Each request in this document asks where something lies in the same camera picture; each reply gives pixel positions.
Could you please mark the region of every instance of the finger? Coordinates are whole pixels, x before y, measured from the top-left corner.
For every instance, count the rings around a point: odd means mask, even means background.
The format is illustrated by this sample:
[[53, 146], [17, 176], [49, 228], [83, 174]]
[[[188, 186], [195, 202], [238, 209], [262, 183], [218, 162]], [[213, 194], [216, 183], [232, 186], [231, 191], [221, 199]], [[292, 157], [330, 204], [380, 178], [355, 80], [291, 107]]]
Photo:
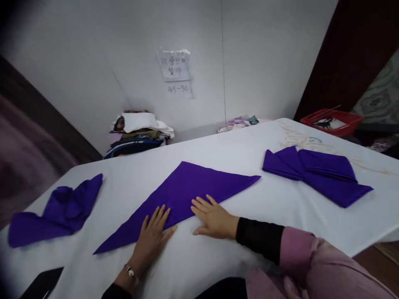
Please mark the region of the finger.
[[165, 210], [165, 204], [162, 205], [161, 209], [159, 210], [157, 218], [155, 218], [154, 225], [158, 225], [159, 221], [161, 220], [163, 216], [163, 211]]
[[200, 203], [199, 201], [196, 201], [195, 199], [191, 200], [191, 203], [200, 211], [204, 212], [204, 213], [208, 213], [209, 209], [204, 206], [202, 203]]
[[171, 228], [168, 228], [165, 233], [163, 234], [161, 238], [161, 244], [162, 246], [165, 246], [166, 242], [170, 239], [170, 237], [173, 235], [177, 228], [177, 225], [172, 226]]
[[141, 226], [141, 233], [145, 231], [148, 226], [148, 215], [144, 218], [143, 225]]
[[216, 200], [214, 200], [212, 196], [210, 196], [210, 195], [207, 194], [207, 199], [208, 199], [208, 200], [210, 201], [210, 203], [213, 204], [214, 206], [217, 205]]
[[192, 212], [193, 212], [199, 219], [201, 219], [202, 221], [205, 222], [205, 217], [206, 217], [206, 215], [205, 215], [204, 212], [198, 210], [198, 209], [197, 209], [196, 207], [194, 207], [194, 206], [191, 206], [191, 210], [192, 210]]
[[154, 223], [155, 219], [158, 216], [158, 212], [159, 212], [159, 207], [157, 207], [155, 209], [155, 212], [154, 212], [153, 216], [151, 217], [151, 220], [150, 220], [150, 223], [148, 224], [148, 226], [151, 226]]
[[200, 203], [202, 203], [204, 206], [206, 206], [207, 208], [210, 208], [211, 205], [209, 202], [203, 200], [201, 197], [197, 196], [196, 200], [198, 200]]
[[206, 226], [200, 226], [192, 234], [193, 235], [209, 235], [209, 231]]
[[161, 220], [158, 223], [158, 226], [161, 228], [161, 230], [163, 230], [163, 227], [165, 226], [166, 220], [169, 217], [169, 213], [170, 213], [170, 208], [166, 210], [165, 214], [163, 214]]

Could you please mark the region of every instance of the red plastic basket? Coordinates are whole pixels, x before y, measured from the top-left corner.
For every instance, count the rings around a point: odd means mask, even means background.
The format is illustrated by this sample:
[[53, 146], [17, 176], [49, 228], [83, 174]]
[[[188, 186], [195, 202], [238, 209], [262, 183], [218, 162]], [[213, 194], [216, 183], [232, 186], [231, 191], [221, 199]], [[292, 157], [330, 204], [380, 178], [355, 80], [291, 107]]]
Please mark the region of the red plastic basket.
[[[314, 122], [317, 122], [320, 119], [326, 119], [326, 118], [336, 118], [342, 121], [343, 123], [346, 123], [346, 125], [343, 125], [342, 127], [336, 129], [326, 130], [320, 126], [316, 126], [313, 124]], [[310, 127], [316, 128], [320, 131], [326, 132], [328, 134], [337, 137], [344, 137], [353, 134], [353, 132], [356, 130], [356, 127], [359, 125], [359, 123], [362, 121], [363, 118], [364, 118], [363, 116], [349, 112], [343, 112], [331, 109], [322, 109], [305, 118], [302, 118], [300, 122]]]

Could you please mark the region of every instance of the hand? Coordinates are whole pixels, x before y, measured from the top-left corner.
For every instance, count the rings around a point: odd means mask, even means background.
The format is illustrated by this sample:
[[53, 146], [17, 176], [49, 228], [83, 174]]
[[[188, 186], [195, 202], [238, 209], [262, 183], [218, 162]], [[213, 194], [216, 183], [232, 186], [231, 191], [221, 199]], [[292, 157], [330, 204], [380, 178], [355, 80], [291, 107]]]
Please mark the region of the hand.
[[239, 217], [230, 215], [209, 195], [208, 200], [197, 197], [191, 200], [194, 206], [191, 206], [192, 212], [201, 219], [205, 226], [197, 228], [193, 235], [207, 235], [216, 239], [236, 238]]
[[134, 248], [133, 255], [128, 262], [139, 279], [143, 272], [161, 254], [166, 242], [177, 228], [177, 226], [174, 225], [162, 234], [167, 217], [170, 213], [170, 208], [166, 210], [165, 214], [163, 213], [164, 210], [165, 205], [163, 205], [161, 209], [157, 207], [150, 222], [148, 222], [149, 217], [147, 215], [141, 226], [140, 236]]

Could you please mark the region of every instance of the white wall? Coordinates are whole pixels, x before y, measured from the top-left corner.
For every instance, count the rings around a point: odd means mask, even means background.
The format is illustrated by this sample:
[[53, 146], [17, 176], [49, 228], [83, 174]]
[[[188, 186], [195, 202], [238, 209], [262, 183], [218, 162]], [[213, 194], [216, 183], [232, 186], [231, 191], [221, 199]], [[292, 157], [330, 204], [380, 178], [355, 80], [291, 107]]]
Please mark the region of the white wall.
[[104, 153], [112, 121], [131, 105], [76, 12], [71, 1], [28, 3], [15, 20], [7, 43], [2, 44], [1, 53]]
[[[292, 117], [336, 3], [35, 0], [0, 51], [104, 153], [123, 109], [154, 112], [176, 141], [213, 134], [225, 114]], [[166, 97], [159, 47], [191, 52], [195, 100]]]
[[223, 0], [226, 118], [293, 118], [338, 0]]

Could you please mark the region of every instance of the pile of clothes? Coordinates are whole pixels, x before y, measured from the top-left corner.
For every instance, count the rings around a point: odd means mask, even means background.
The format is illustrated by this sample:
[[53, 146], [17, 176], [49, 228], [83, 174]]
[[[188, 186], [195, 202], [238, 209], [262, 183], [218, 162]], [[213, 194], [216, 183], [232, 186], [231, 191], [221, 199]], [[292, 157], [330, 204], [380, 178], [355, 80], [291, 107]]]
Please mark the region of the pile of clothes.
[[166, 145], [175, 134], [171, 127], [147, 110], [125, 110], [111, 127], [109, 141], [111, 148], [104, 159], [143, 152]]
[[223, 133], [223, 132], [228, 132], [232, 130], [237, 130], [241, 129], [244, 127], [250, 127], [252, 125], [257, 125], [259, 123], [267, 123], [270, 120], [267, 119], [257, 119], [256, 116], [251, 116], [250, 118], [247, 118], [244, 120], [242, 116], [233, 118], [232, 120], [229, 120], [227, 124], [221, 126], [220, 128], [217, 129], [218, 133]]

